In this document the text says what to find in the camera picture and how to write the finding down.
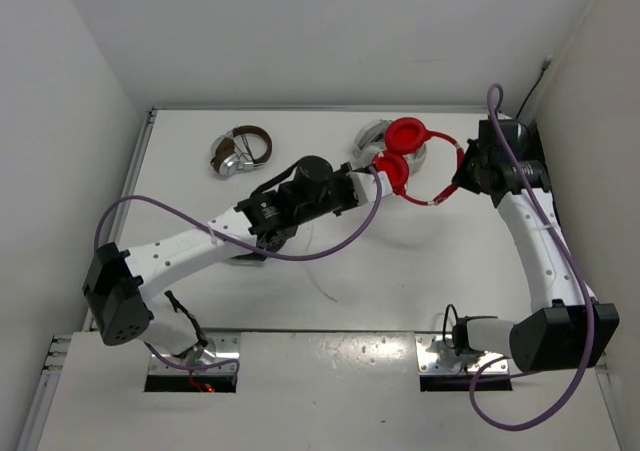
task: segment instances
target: white wall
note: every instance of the white wall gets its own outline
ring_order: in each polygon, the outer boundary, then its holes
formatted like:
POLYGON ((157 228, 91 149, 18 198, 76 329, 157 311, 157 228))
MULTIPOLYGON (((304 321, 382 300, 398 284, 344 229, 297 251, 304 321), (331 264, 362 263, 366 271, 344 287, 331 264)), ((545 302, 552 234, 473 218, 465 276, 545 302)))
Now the white wall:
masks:
POLYGON ((82 324, 93 227, 140 122, 69 0, 0 0, 0 450, 51 335, 82 324))
POLYGON ((640 449, 639 17, 640 0, 596 0, 537 113, 569 244, 620 313, 607 362, 630 450, 640 449))
POLYGON ((135 103, 513 109, 588 0, 72 0, 135 103))

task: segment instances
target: headphones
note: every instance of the headphones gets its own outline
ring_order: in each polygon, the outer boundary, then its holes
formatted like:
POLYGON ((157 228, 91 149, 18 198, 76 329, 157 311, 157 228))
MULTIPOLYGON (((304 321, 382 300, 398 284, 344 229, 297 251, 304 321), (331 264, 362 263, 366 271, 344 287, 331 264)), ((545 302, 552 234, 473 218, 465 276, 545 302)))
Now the headphones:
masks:
MULTIPOLYGON (((391 120, 376 119, 360 130, 353 146, 353 155, 360 166, 369 166, 378 154, 387 149, 385 135, 391 123, 391 120)), ((426 142, 421 143, 417 150, 405 154, 410 174, 417 172, 427 157, 426 142)))
POLYGON ((258 126, 246 125, 227 131, 211 145, 211 166, 220 176, 229 177, 235 173, 253 171, 264 166, 271 157, 273 143, 271 136, 258 126), (247 135, 257 136, 267 145, 267 150, 259 158, 254 158, 247 135), (242 138, 246 151, 238 147, 235 138, 242 138))

